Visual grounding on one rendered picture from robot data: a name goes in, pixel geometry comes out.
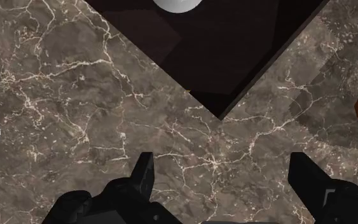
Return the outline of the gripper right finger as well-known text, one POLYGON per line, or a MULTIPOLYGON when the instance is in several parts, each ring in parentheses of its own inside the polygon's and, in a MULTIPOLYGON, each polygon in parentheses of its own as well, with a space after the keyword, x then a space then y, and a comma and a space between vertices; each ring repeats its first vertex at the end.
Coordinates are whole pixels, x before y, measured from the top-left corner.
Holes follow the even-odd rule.
POLYGON ((303 152, 292 152, 287 180, 314 224, 358 224, 358 185, 330 178, 303 152))

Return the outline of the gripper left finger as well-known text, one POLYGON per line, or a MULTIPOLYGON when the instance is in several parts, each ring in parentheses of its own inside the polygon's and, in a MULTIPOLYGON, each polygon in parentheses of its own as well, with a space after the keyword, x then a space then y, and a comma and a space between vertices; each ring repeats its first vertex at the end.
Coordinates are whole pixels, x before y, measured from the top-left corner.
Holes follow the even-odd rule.
POLYGON ((111 180, 91 196, 85 190, 61 195, 41 224, 182 224, 159 202, 151 202, 153 154, 142 152, 129 177, 111 180))

